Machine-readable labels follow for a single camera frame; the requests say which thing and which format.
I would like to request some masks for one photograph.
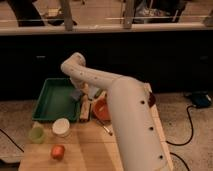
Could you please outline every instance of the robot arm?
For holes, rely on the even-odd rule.
[[[127,76],[85,67],[85,59],[74,53],[61,65],[76,88],[84,82],[107,91],[121,161],[125,171],[169,171],[163,147],[148,104],[149,92],[142,82]]]

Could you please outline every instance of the tomato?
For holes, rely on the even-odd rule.
[[[64,157],[65,148],[63,145],[54,145],[51,149],[51,157],[53,159],[61,160]]]

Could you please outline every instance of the cable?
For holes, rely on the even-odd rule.
[[[191,136],[190,136],[190,138],[186,142],[180,143],[180,144],[176,144],[176,143],[172,143],[170,141],[166,141],[168,144],[174,145],[174,146],[184,146],[184,145],[186,145],[186,144],[191,142],[191,140],[192,140],[192,138],[194,136],[194,127],[193,127],[193,123],[192,123],[192,118],[191,118],[190,113],[189,113],[189,109],[192,108],[192,107],[194,108],[195,106],[194,105],[189,105],[186,108],[188,119],[189,119],[189,123],[190,123],[190,126],[191,126]]]
[[[13,139],[12,138],[10,138],[10,136],[6,133],[6,132],[4,132],[2,129],[0,129],[0,131],[19,149],[19,150],[21,150],[22,152],[24,152],[24,150],[21,148],[21,147],[19,147],[18,146],[18,144],[16,144],[15,143],[15,141],[13,141]]]
[[[178,159],[180,159],[182,161],[182,163],[184,164],[184,166],[186,167],[186,169],[188,171],[190,171],[189,166],[187,165],[187,163],[179,155],[177,155],[177,154],[175,154],[173,152],[170,152],[170,154],[173,155],[173,156],[175,156],[175,157],[177,157]]]

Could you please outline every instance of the wooden table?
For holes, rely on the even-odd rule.
[[[172,160],[165,135],[158,115],[156,105],[151,108],[158,134],[170,168],[173,170]],[[28,143],[25,146],[24,157],[21,160],[19,171],[122,171],[119,151],[115,136],[110,136],[92,119],[87,123],[73,123],[70,134],[65,138],[57,137],[52,133],[51,123],[42,124],[46,134],[43,144]],[[54,144],[65,146],[64,158],[61,161],[50,157]]]

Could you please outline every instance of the green plastic tray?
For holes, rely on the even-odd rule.
[[[76,122],[80,114],[80,101],[76,102],[70,96],[74,89],[68,78],[46,79],[33,113],[33,120],[50,122],[67,118]]]

